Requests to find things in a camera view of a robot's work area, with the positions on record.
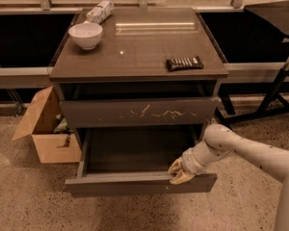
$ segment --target speckled concrete floor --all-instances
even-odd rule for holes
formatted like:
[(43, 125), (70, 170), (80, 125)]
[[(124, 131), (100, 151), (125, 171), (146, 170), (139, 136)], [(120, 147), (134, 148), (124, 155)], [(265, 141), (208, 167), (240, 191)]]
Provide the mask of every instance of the speckled concrete floor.
[[(255, 102), (236, 102), (240, 111)], [(77, 164), (42, 165), (30, 138), (11, 141), (20, 117), (0, 109), (0, 230), (273, 230), (281, 184), (230, 155), (211, 165), (210, 193), (74, 199)], [(233, 126), (246, 138), (289, 149), (289, 115)]]

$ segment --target cardboard box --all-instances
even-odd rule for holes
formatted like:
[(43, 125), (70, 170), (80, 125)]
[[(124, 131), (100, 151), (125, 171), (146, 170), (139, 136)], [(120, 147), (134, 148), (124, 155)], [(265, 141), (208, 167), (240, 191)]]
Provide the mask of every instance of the cardboard box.
[(73, 134), (69, 146), (67, 134), (53, 134), (58, 125), (56, 115), (60, 114), (59, 98), (53, 87), (40, 90), (34, 96), (13, 135), (13, 141), (31, 135), (41, 163), (79, 162), (81, 149)]

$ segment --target wooden tabletop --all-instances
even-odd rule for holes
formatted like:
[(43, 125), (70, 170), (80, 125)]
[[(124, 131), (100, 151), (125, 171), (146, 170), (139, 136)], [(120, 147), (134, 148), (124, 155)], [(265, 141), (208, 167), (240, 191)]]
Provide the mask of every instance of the wooden tabletop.
[[(76, 23), (86, 19), (83, 10)], [(83, 50), (69, 38), (50, 75), (53, 82), (199, 80), (227, 71), (192, 9), (115, 8), (102, 41)], [(203, 69), (170, 72), (166, 59), (199, 56)]]
[(246, 5), (244, 10), (267, 20), (289, 38), (289, 1)]

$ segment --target box flap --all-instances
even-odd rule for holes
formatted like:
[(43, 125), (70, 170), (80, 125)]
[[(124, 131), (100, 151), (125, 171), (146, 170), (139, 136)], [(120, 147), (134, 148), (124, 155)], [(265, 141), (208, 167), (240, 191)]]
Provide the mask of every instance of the box flap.
[(17, 126), (17, 129), (12, 138), (13, 141), (33, 133), (39, 120), (40, 114), (42, 113), (42, 110), (52, 90), (53, 87), (49, 87), (47, 89), (40, 90), (35, 94), (29, 107), (27, 108), (26, 113)]

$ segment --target bowl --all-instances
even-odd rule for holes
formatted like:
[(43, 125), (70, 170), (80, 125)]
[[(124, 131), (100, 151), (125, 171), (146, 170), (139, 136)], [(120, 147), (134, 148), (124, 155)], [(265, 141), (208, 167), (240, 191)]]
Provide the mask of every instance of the bowl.
[(68, 33), (74, 43), (84, 50), (91, 50), (102, 39), (103, 28), (96, 23), (82, 23), (69, 28)]

